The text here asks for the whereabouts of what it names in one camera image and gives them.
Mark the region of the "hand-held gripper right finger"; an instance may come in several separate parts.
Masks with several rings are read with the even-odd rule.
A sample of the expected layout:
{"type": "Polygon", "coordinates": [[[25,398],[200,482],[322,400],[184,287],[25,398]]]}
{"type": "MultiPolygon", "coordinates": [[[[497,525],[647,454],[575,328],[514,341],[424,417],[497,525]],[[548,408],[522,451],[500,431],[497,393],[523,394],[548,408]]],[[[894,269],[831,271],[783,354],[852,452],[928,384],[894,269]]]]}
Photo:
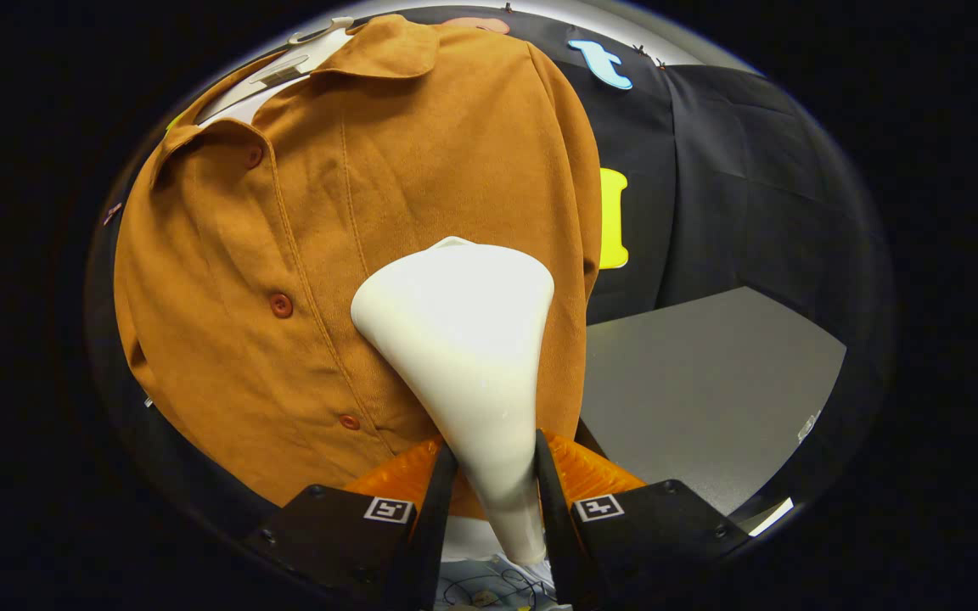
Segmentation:
{"type": "Polygon", "coordinates": [[[641,483],[558,434],[536,433],[556,599],[573,608],[667,608],[706,587],[749,534],[686,484],[641,483]]]}

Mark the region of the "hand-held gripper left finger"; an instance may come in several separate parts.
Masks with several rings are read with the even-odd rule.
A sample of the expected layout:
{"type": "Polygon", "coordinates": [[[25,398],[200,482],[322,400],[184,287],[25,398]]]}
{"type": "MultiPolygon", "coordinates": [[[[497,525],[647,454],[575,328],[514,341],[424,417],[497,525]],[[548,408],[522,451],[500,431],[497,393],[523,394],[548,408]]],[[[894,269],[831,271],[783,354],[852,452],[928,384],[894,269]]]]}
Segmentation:
{"type": "Polygon", "coordinates": [[[325,610],[430,610],[457,471],[432,437],[344,490],[307,486],[244,545],[325,610]]]}

